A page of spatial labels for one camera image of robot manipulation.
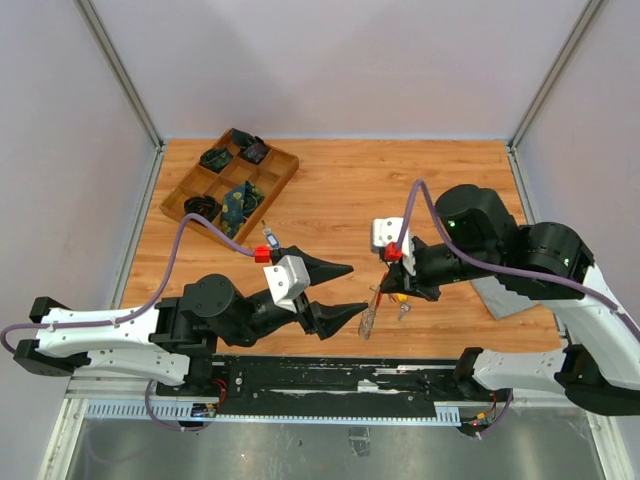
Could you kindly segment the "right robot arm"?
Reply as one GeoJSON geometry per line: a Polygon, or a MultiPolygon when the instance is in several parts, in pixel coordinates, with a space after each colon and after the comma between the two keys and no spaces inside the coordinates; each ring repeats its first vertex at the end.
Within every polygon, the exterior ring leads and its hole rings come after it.
{"type": "Polygon", "coordinates": [[[418,180],[401,217],[371,224],[371,249],[387,265],[384,294],[436,301],[443,285],[493,277],[507,291],[548,308],[564,325],[566,346],[507,354],[468,347],[452,374],[455,392],[530,390],[565,396],[603,416],[639,413],[639,327],[608,288],[595,257],[570,227],[520,225],[492,189],[463,184],[426,201],[443,241],[409,232],[418,180]]]}

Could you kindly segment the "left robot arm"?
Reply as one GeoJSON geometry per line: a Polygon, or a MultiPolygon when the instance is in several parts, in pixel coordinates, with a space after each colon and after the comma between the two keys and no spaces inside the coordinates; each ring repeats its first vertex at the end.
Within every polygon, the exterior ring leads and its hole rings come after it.
{"type": "Polygon", "coordinates": [[[326,306],[310,301],[307,288],[352,272],[296,246],[256,249],[267,287],[244,295],[222,274],[184,287],[179,297],[130,310],[74,311],[39,297],[30,312],[37,333],[21,339],[13,359],[35,375],[72,376],[102,370],[207,393],[214,383],[210,359],[217,344],[249,348],[283,326],[298,324],[321,340],[336,334],[365,302],[326,306]]]}

